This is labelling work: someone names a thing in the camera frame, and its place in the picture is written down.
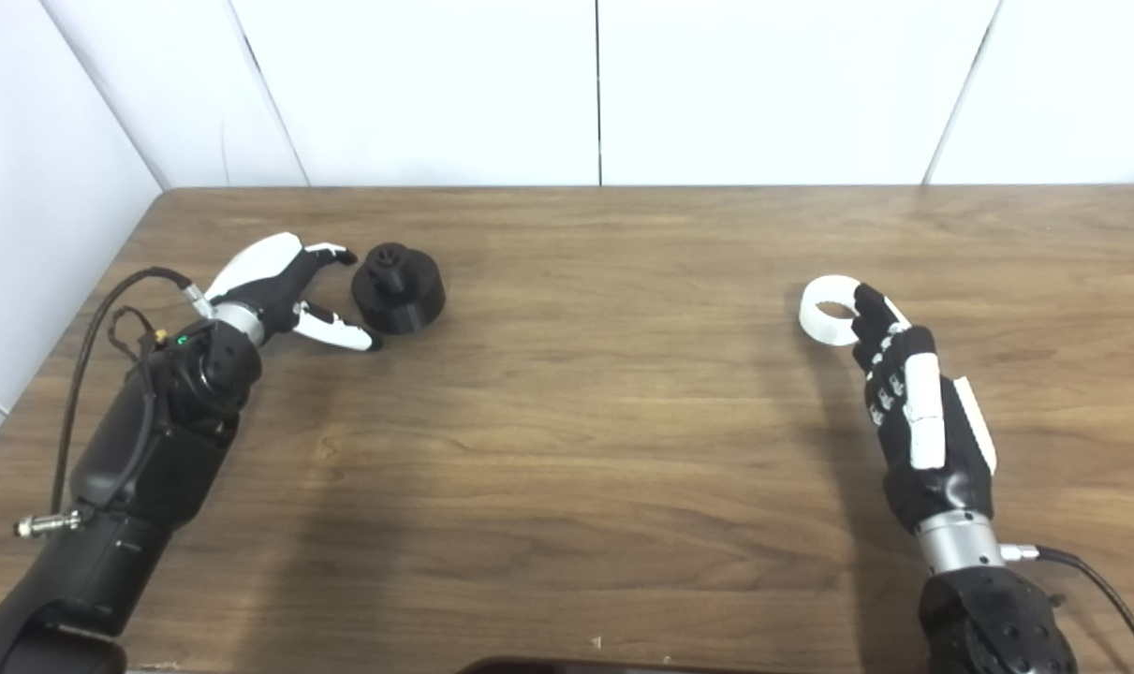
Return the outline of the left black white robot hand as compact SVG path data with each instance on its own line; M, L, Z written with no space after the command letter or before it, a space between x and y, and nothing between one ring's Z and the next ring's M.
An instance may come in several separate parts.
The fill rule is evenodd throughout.
M382 349L382 338L347 323L305 298L327 266L354 266L358 256L339 244L306 244L293 233L266 236L242 248L204 290L212 317L232 325L262 346L276 334L296 332L308 340L352 351Z

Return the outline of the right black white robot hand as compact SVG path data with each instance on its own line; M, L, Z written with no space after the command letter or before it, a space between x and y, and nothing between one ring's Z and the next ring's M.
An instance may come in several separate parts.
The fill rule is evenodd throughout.
M853 290L853 359L865 374L863 406L885 457L892 516L915 532L953 511L990 519L992 466L960 389L942 372L933 332L912 325L873 286Z

